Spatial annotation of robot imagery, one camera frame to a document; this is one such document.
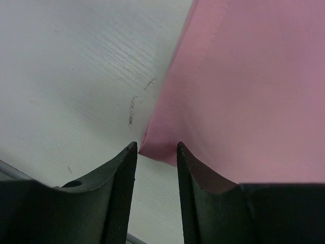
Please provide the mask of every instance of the white table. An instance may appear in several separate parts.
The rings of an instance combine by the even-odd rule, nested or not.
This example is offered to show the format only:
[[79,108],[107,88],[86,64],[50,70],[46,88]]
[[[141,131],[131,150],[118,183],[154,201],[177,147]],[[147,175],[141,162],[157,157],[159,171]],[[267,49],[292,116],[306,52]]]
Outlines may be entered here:
[[[0,1],[0,159],[62,186],[140,142],[190,5]],[[129,233],[183,243],[175,168],[139,157]]]

